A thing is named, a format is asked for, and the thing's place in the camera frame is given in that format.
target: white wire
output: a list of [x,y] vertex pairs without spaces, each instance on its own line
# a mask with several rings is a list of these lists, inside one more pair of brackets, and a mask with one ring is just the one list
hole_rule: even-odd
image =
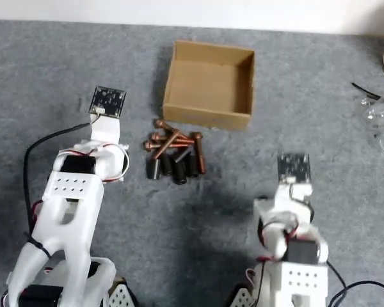
[[6,295],[1,298],[1,307],[6,306],[7,296],[8,296],[8,293],[6,293]]
[[122,171],[122,173],[119,176],[117,176],[115,178],[108,178],[108,179],[103,180],[103,181],[113,182],[113,181],[120,180],[127,173],[128,169],[129,169],[129,155],[127,153],[127,150],[125,150],[122,147],[122,145],[118,145],[118,144],[114,144],[114,143],[109,143],[109,144],[104,144],[103,147],[107,147],[107,146],[110,146],[110,145],[118,147],[122,151],[122,153],[124,154],[124,157],[125,157],[124,162],[125,162],[125,160],[127,160],[127,163],[126,163],[127,165],[126,165],[125,169]]
[[246,269],[246,271],[244,272],[244,274],[246,275],[246,278],[247,280],[250,282],[250,284],[252,285],[252,288],[255,288],[255,284],[253,283],[253,280],[251,279],[251,277],[249,276],[249,272],[253,272],[255,273],[255,271],[253,269]]

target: cable tie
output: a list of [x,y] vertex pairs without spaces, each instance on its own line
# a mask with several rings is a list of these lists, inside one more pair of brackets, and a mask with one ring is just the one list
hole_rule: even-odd
[[50,259],[51,255],[48,250],[43,246],[42,243],[38,242],[36,239],[34,239],[28,232],[24,232],[24,235],[27,237],[27,242],[34,245],[36,248],[41,249],[47,257]]

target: black cable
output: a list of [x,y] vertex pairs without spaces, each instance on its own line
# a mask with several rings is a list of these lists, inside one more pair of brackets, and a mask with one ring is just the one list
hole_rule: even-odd
[[364,93],[367,94],[367,96],[371,99],[374,99],[374,100],[379,100],[381,98],[381,96],[377,95],[377,94],[374,94],[373,92],[371,91],[367,91],[365,88],[362,88],[361,86],[355,84],[354,82],[351,83],[352,86],[354,86],[356,89],[360,90],[360,91],[363,91]]
[[41,249],[43,253],[45,253],[45,255],[48,257],[48,259],[51,258],[49,251],[44,247],[44,245],[41,242],[38,242],[27,232],[25,232],[24,235],[27,237],[27,242],[34,245],[36,248]]
[[[346,282],[344,281],[343,277],[341,277],[341,275],[338,272],[338,270],[336,270],[335,267],[328,260],[327,260],[327,265],[333,271],[333,273],[337,276],[337,278],[341,282],[341,285],[343,286],[343,289],[345,289],[347,287]],[[334,304],[334,307],[339,307],[339,305],[342,302],[342,300],[346,298],[346,295],[347,295],[347,290],[343,292],[342,296]]]
[[362,280],[362,281],[357,281],[356,283],[352,283],[348,286],[346,286],[344,289],[341,291],[337,292],[331,299],[330,303],[328,304],[328,307],[332,307],[334,301],[343,293],[347,292],[351,288],[355,288],[360,285],[376,285],[384,289],[384,284],[379,283],[378,281],[373,281],[373,280]]
[[306,206],[310,210],[310,223],[314,220],[314,208],[312,207],[312,204],[308,201]]
[[263,263],[263,266],[262,266],[262,272],[260,273],[260,285],[259,285],[259,292],[257,293],[257,298],[256,298],[256,301],[250,305],[250,307],[254,307],[257,305],[257,303],[259,302],[259,299],[260,299],[260,291],[262,290],[262,283],[263,283],[263,274],[264,274],[264,266],[266,265],[266,262]]
[[66,134],[66,133],[73,132],[73,131],[85,128],[87,126],[90,126],[99,118],[100,118],[100,116],[98,116],[94,121],[92,121],[90,123],[82,123],[80,125],[76,125],[76,126],[73,126],[71,128],[67,128],[67,129],[60,130],[60,131],[54,132],[52,134],[49,134],[48,136],[45,136],[45,137],[39,139],[37,142],[33,143],[29,148],[27,148],[26,153],[24,154],[24,162],[23,162],[23,190],[24,190],[24,201],[26,202],[29,234],[33,233],[33,228],[34,228],[33,210],[31,208],[30,191],[29,191],[29,187],[28,187],[28,159],[29,159],[31,151],[34,148],[36,148],[38,145],[44,143],[45,141],[48,141],[49,139],[55,138],[56,136],[60,136],[62,134]]

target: circuit board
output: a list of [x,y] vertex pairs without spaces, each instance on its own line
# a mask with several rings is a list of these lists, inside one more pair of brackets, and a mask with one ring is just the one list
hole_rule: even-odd
[[97,86],[88,112],[90,114],[119,118],[126,95],[125,91]]
[[279,181],[283,184],[310,183],[310,161],[304,153],[283,153],[277,157]]

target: white wall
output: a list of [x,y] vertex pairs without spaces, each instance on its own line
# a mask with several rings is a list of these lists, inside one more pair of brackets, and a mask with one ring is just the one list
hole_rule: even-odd
[[0,19],[384,35],[384,0],[0,0]]

